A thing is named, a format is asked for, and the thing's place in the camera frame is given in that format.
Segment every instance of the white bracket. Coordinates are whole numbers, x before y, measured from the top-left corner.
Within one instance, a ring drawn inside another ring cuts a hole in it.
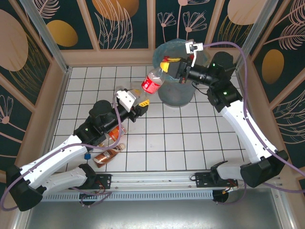
[[[120,100],[120,104],[130,112],[136,97],[130,91],[117,91],[117,98]]]
[[[197,58],[197,52],[203,50],[203,43],[194,43],[194,40],[189,40],[185,43],[185,48],[187,54],[194,54],[194,59],[192,62],[192,67],[194,67]]]

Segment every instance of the metal frame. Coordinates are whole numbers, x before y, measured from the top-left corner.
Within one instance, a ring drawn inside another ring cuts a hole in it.
[[[20,0],[20,3],[23,5],[26,13],[32,20],[34,26],[38,30],[39,34],[45,41],[46,45],[48,46],[50,52],[56,59],[58,65],[61,67],[61,69],[66,72],[68,69],[68,66],[66,65],[66,62],[61,54],[60,49],[58,48],[57,44],[55,43],[52,35],[50,34],[49,30],[47,29],[46,23],[42,19],[42,17],[39,15],[34,2],[30,0]]]

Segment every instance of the yellow object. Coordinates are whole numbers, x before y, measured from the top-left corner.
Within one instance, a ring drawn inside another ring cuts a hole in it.
[[[284,56],[277,49],[272,49],[264,57],[262,66],[263,79],[267,84],[275,83],[284,68]]]
[[[170,66],[170,63],[169,62],[161,62],[160,63],[160,68],[165,71],[165,72],[168,72],[168,67]]]
[[[145,107],[145,106],[148,106],[149,105],[149,99],[148,100],[145,100],[144,102],[142,103],[139,103],[139,106],[141,107]]]
[[[78,36],[74,28],[61,20],[50,21],[47,27],[55,42],[64,47],[76,45]]]
[[[92,0],[92,3],[100,15],[111,21],[125,20],[124,9],[131,18],[139,8],[139,0]]]

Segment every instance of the white tile floor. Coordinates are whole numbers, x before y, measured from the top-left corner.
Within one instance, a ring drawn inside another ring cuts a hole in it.
[[[93,104],[112,101],[117,86],[130,87],[142,81],[152,66],[73,68],[56,128],[52,148],[62,143],[88,117]],[[232,77],[236,87],[236,76]],[[204,92],[207,87],[199,85]],[[163,104],[157,94],[151,97],[146,115],[135,123],[124,121],[127,145],[107,166],[97,168],[92,159],[80,156],[61,168],[73,169],[88,163],[97,172],[164,171],[209,169],[223,160],[244,161],[246,153],[236,133],[216,112],[207,96],[196,91],[193,100],[181,108]],[[91,157],[98,155],[94,151]]]

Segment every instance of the transparent plastic container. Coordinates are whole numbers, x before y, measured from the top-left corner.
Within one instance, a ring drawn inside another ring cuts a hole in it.
[[[187,58],[185,42],[186,40],[174,39],[160,45],[153,54],[152,64],[154,68],[160,66],[164,56]],[[197,53],[196,64],[205,65],[208,60],[209,54],[207,52]],[[167,74],[164,83],[158,90],[158,95],[165,104],[179,107],[187,105],[192,100],[195,90],[190,80],[182,84],[179,83],[178,79],[174,79]]]

